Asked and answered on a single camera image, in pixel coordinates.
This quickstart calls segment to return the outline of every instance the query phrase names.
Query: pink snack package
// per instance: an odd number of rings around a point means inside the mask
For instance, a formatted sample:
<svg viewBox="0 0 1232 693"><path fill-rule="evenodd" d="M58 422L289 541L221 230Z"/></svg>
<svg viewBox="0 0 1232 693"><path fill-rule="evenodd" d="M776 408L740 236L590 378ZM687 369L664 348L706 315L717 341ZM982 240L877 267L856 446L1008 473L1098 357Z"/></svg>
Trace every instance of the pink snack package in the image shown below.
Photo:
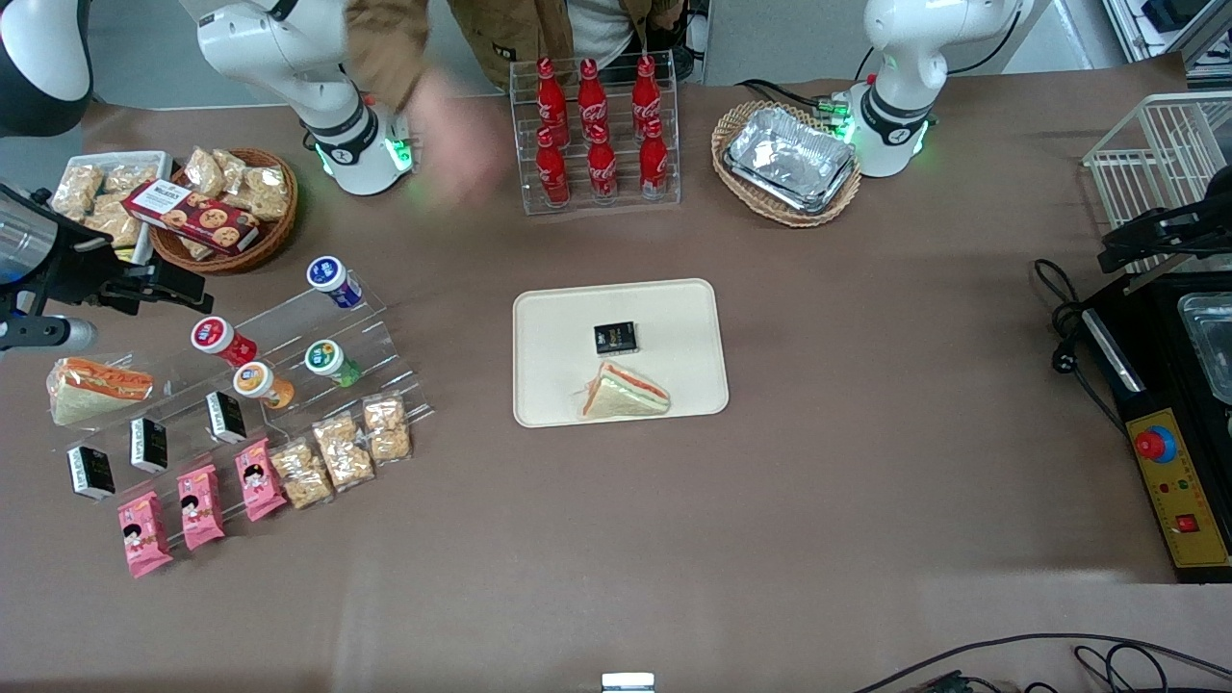
<svg viewBox="0 0 1232 693"><path fill-rule="evenodd" d="M128 572L140 577L171 561L166 531L160 515L158 494L150 491L120 507L120 527L124 533L124 557Z"/></svg>
<svg viewBox="0 0 1232 693"><path fill-rule="evenodd" d="M235 457L235 471L239 472L239 481L244 487L244 509L248 511L248 519L253 522L287 502L278 486L278 475L274 474L274 467L270 466L270 455L266 451L269 443L269 439L262 438Z"/></svg>
<svg viewBox="0 0 1232 693"><path fill-rule="evenodd" d="M225 536L222 507L218 504L218 477L214 465L206 465L179 477L180 518L184 522L184 543L188 550L206 541Z"/></svg>

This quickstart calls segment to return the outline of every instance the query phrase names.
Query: human hand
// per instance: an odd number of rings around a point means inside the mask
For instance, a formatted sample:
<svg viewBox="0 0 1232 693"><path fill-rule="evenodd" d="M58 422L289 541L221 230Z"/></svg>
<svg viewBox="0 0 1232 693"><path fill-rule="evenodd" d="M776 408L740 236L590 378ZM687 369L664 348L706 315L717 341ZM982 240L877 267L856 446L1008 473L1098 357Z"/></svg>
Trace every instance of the human hand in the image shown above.
<svg viewBox="0 0 1232 693"><path fill-rule="evenodd" d="M440 205L477 205L500 181L510 148L498 137L490 99L466 99L444 73L430 69L407 104L407 121L424 141L423 175Z"/></svg>

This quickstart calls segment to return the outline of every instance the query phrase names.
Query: yellow control panel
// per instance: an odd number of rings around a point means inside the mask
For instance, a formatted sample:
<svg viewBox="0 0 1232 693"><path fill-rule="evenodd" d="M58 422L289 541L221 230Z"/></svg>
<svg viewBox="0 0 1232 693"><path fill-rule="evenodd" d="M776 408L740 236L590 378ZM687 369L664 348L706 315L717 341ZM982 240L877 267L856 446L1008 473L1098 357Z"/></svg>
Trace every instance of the yellow control panel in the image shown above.
<svg viewBox="0 0 1232 693"><path fill-rule="evenodd" d="M1177 567L1230 565L1227 546L1198 482L1172 409L1125 424L1147 493Z"/></svg>

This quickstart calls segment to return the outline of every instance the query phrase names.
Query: sandwich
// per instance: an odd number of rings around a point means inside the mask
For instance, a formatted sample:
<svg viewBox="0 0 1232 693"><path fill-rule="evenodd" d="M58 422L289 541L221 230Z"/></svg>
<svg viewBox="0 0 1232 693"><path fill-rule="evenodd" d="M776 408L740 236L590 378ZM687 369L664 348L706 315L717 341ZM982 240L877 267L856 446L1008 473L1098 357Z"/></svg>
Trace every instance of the sandwich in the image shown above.
<svg viewBox="0 0 1232 693"><path fill-rule="evenodd" d="M590 381L582 418L653 417L671 407L671 397L649 380L604 361L599 375Z"/></svg>

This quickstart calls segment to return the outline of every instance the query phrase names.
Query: white tray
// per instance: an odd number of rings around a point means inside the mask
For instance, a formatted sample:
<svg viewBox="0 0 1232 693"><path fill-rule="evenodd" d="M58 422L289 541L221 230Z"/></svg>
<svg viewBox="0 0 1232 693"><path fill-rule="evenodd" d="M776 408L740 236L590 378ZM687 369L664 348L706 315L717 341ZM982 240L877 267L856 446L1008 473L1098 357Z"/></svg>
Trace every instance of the white tray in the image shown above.
<svg viewBox="0 0 1232 693"><path fill-rule="evenodd" d="M659 417L582 418L599 372L595 326L632 321L639 351L611 360L662 386ZM727 407L715 287L703 279L527 291L514 301L514 418L526 428L700 417Z"/></svg>

